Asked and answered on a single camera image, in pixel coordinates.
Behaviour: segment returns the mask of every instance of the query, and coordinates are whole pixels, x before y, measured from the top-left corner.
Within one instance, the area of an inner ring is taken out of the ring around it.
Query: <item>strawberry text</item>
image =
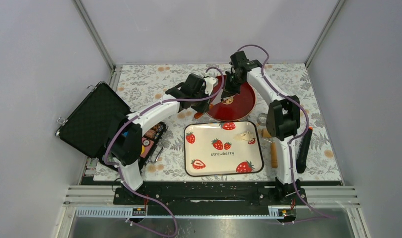
[[[211,156],[220,156],[220,155],[235,155],[235,152],[220,152],[211,154]]]

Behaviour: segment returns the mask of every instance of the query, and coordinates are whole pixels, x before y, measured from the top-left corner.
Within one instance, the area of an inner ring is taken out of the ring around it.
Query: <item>leaf pattern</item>
[[[133,111],[139,110],[157,101],[164,92],[184,82],[190,73],[201,76],[218,76],[216,70],[205,73],[208,67],[215,66],[223,72],[230,69],[228,64],[170,64],[170,65],[124,65],[118,84],[118,95],[131,107]],[[312,90],[311,81],[304,64],[280,63],[265,66],[266,73],[288,95],[297,95],[301,104],[307,110],[311,126],[314,132],[307,159],[305,173],[299,175],[301,180],[340,180],[340,172],[335,162],[331,144],[325,129],[324,119],[315,94]],[[245,118],[252,122],[257,121],[260,113],[268,111],[268,105],[254,89],[257,101],[252,112]],[[178,115],[170,116],[163,121],[168,125],[168,130],[161,141],[164,146],[162,152],[163,166],[147,165],[141,175],[144,180],[150,181],[272,181],[276,176],[276,169],[271,168],[270,144],[260,139],[260,146],[264,158],[264,168],[256,174],[191,177],[185,172],[184,165],[184,128],[193,123],[216,122],[208,115],[194,119],[194,111],[189,109]],[[306,125],[305,117],[301,114],[301,133]],[[299,150],[300,140],[295,141],[296,152]],[[114,180],[118,173],[97,164],[94,180]]]

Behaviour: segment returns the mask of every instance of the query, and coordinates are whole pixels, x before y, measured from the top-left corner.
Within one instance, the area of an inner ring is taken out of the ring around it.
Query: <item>white wall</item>
[[[109,70],[70,0],[0,0],[0,237],[47,238],[84,155],[56,139]]]
[[[372,237],[402,237],[402,0],[347,1],[309,73]]]
[[[305,62],[337,0],[82,2],[113,61],[144,64],[227,63],[245,44],[269,62]]]

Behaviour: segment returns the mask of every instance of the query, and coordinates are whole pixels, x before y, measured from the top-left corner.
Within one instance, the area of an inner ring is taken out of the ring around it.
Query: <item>strawberry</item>
[[[194,168],[196,170],[205,168],[205,164],[201,160],[192,160],[191,165],[192,165],[192,168]]]
[[[226,142],[226,143],[224,144],[224,149],[225,149],[225,150],[228,150],[228,149],[230,149],[230,146],[232,146],[232,144],[231,144],[230,142]]]
[[[236,128],[235,123],[233,123],[233,122],[222,122],[222,123],[220,123],[220,126],[222,129],[225,129],[225,130],[233,130]]]
[[[194,134],[192,134],[192,132],[188,132],[186,138],[187,138],[187,142],[189,142],[191,144],[193,144],[195,142],[195,136],[194,136]]]
[[[254,166],[251,161],[241,162],[236,168],[237,173],[250,173],[254,170]]]
[[[221,140],[219,140],[219,139],[215,139],[215,140],[212,140],[212,143],[211,143],[217,150],[222,150],[223,149],[223,143],[221,142]]]

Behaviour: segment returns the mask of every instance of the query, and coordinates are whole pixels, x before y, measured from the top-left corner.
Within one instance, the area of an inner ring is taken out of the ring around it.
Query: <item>white tray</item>
[[[264,167],[258,139],[250,121],[188,125],[185,170],[194,177],[257,173]]]

